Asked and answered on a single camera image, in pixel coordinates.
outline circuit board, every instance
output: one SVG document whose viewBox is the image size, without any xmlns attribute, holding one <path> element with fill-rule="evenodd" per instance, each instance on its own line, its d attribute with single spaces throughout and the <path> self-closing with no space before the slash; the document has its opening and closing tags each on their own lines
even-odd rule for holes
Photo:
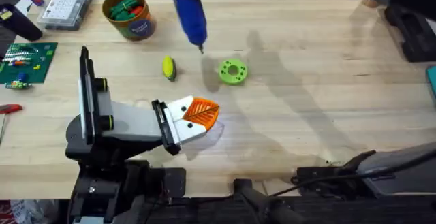
<svg viewBox="0 0 436 224">
<path fill-rule="evenodd" d="M 27 75 L 26 83 L 44 83 L 56 48 L 57 43 L 11 44 L 0 63 L 0 84 L 15 81 L 21 72 Z M 11 66 L 13 60 L 22 60 L 26 65 Z"/>
</svg>

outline red screwdriver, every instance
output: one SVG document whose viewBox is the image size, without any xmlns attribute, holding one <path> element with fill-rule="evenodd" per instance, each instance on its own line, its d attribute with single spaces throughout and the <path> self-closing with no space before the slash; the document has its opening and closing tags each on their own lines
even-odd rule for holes
<svg viewBox="0 0 436 224">
<path fill-rule="evenodd" d="M 1 129 L 0 129 L 0 142 L 1 142 L 1 138 L 3 137 L 3 128 L 5 127 L 6 114 L 13 113 L 21 109 L 22 106 L 18 104 L 7 104 L 7 105 L 0 106 L 0 114 L 3 115 L 3 122 L 1 122 Z"/>
</svg>

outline cup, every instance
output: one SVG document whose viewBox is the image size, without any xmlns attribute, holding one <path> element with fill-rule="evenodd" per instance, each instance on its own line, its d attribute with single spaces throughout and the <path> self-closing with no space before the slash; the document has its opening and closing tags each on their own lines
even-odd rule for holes
<svg viewBox="0 0 436 224">
<path fill-rule="evenodd" d="M 110 8 L 116 6 L 122 0 L 104 0 L 102 10 L 108 21 L 121 33 L 125 38 L 138 41 L 147 39 L 156 30 L 156 21 L 152 18 L 149 6 L 145 0 L 138 0 L 144 8 L 132 19 L 129 20 L 114 20 L 111 18 Z"/>
</svg>

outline wooden tabletop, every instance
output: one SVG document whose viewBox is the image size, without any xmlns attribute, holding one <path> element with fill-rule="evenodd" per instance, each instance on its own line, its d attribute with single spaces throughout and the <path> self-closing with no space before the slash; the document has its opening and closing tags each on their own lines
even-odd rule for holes
<svg viewBox="0 0 436 224">
<path fill-rule="evenodd" d="M 241 177 L 272 193 L 289 186 L 299 166 L 341 164 L 366 150 L 436 138 L 426 64 L 406 62 L 379 13 L 360 0 L 202 0 L 204 55 L 181 31 L 172 0 L 147 0 L 157 30 L 141 42 L 118 33 L 102 2 L 93 0 L 79 31 L 45 32 L 41 42 L 59 45 L 44 84 L 0 89 L 0 103 L 24 107 L 7 118 L 0 199 L 69 198 L 78 166 L 65 156 L 65 130 L 79 110 L 82 45 L 96 74 L 108 79 L 113 101 L 149 108 L 154 99 L 194 95 L 221 106 L 207 136 L 181 154 L 160 147 L 136 157 L 184 167 L 187 196 L 227 195 Z M 167 54 L 178 66 L 174 83 L 161 73 Z M 220 62 L 234 57 L 249 68 L 240 86 L 217 74 Z"/>
</svg>

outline plastic storage box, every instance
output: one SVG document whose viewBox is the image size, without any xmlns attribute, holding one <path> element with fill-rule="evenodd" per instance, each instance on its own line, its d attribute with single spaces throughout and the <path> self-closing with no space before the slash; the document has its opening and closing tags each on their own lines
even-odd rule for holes
<svg viewBox="0 0 436 224">
<path fill-rule="evenodd" d="M 46 29 L 79 30 L 91 0 L 50 0 L 37 23 Z"/>
</svg>

